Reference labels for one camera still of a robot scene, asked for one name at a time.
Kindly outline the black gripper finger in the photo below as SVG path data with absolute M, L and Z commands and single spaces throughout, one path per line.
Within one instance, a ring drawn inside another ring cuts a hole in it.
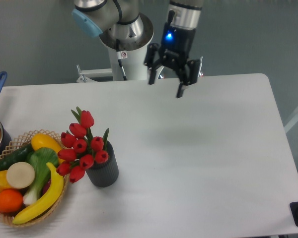
M 149 85 L 153 85 L 156 79 L 157 69 L 162 66 L 163 61 L 162 48 L 157 43 L 150 43 L 147 46 L 147 53 L 144 60 L 144 65 L 150 71 Z
M 179 87 L 176 97 L 181 98 L 186 86 L 195 84 L 199 77 L 199 60 L 193 59 L 187 61 L 187 63 L 176 70 L 176 75 L 179 78 Z

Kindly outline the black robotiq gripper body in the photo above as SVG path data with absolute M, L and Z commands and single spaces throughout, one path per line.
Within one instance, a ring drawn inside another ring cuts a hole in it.
M 195 29 L 184 29 L 165 23 L 155 68 L 165 66 L 179 73 L 187 66 L 190 74 L 196 74 L 196 61 L 189 59 L 195 33 Z

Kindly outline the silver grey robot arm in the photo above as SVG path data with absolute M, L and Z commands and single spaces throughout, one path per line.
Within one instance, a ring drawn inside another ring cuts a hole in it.
M 189 53 L 203 8 L 202 0 L 169 1 L 161 43 L 152 43 L 150 19 L 137 0 L 76 0 L 73 19 L 88 36 L 99 37 L 110 56 L 113 80 L 148 80 L 152 85 L 164 68 L 179 78 L 177 97 L 201 76 L 202 59 Z

